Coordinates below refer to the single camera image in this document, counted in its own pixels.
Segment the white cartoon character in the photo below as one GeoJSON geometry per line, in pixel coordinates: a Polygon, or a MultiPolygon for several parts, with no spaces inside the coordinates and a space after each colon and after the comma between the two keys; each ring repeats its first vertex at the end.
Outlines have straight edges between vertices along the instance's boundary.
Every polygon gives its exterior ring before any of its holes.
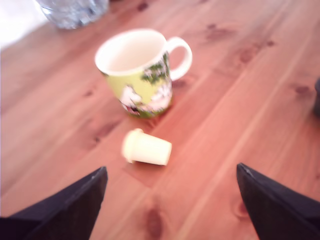
{"type": "Polygon", "coordinates": [[[141,96],[139,96],[132,86],[125,85],[122,90],[122,95],[120,98],[120,102],[125,110],[134,115],[140,115],[138,108],[136,106],[137,103],[140,103],[142,100],[141,96]]]}
{"type": "Polygon", "coordinates": [[[146,112],[160,112],[168,107],[171,97],[171,82],[158,87],[156,93],[151,97],[151,102],[141,107],[146,112]]]}

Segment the dark object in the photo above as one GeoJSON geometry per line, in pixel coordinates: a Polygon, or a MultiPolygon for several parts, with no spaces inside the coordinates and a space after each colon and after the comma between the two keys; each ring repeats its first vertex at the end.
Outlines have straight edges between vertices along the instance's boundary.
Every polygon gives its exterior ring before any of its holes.
{"type": "Polygon", "coordinates": [[[0,218],[1,240],[88,240],[108,181],[101,167],[60,192],[0,218]]]}
{"type": "Polygon", "coordinates": [[[260,240],[320,240],[320,203],[240,163],[236,176],[260,240]]]}
{"type": "Polygon", "coordinates": [[[320,117],[320,78],[315,83],[316,99],[314,104],[314,114],[320,117]]]}

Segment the green patterned mug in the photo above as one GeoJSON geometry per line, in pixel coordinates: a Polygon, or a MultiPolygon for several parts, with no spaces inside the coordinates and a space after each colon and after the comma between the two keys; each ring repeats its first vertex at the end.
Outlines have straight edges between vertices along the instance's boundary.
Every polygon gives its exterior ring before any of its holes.
{"type": "Polygon", "coordinates": [[[192,63],[189,45],[179,37],[168,41],[152,29],[134,29],[107,40],[95,55],[115,96],[131,115],[150,118],[163,113],[172,101],[172,81],[181,78],[192,63]],[[185,48],[185,56],[170,70],[169,54],[185,48]]]}

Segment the cartoon illustration on mug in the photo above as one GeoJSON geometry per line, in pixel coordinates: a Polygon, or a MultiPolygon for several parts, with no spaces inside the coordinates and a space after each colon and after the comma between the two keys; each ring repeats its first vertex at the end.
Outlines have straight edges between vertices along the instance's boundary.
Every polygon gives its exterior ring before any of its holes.
{"type": "Polygon", "coordinates": [[[168,66],[168,53],[156,64],[143,71],[143,81],[149,82],[154,92],[143,101],[143,93],[137,94],[132,85],[126,84],[122,89],[120,102],[125,110],[136,116],[153,117],[164,111],[172,99],[172,81],[168,66]]]}
{"type": "Polygon", "coordinates": [[[172,98],[171,87],[171,83],[160,85],[156,93],[151,97],[151,102],[140,106],[139,109],[149,113],[158,113],[165,110],[172,98]]]}
{"type": "Polygon", "coordinates": [[[141,103],[141,100],[142,100],[141,96],[139,96],[135,92],[132,86],[130,85],[124,86],[122,90],[120,102],[125,110],[127,110],[130,114],[139,116],[140,113],[136,104],[141,103]]]}
{"type": "Polygon", "coordinates": [[[148,81],[151,85],[155,85],[161,79],[164,79],[167,82],[171,82],[169,74],[168,53],[166,52],[159,62],[145,69],[141,79],[143,81],[148,81]]]}

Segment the table surface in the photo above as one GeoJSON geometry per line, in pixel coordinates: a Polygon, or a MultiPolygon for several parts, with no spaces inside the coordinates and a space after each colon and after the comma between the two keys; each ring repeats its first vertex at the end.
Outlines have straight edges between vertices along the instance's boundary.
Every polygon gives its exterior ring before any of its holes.
{"type": "Polygon", "coordinates": [[[46,24],[10,46],[1,53],[2,215],[100,166],[109,181],[92,240],[258,239],[240,162],[319,201],[319,12],[318,0],[123,0],[96,23],[46,24]],[[94,64],[106,39],[132,28],[180,36],[193,52],[157,119],[128,116],[94,64]],[[172,142],[167,166],[125,161],[134,128],[172,142]]]}

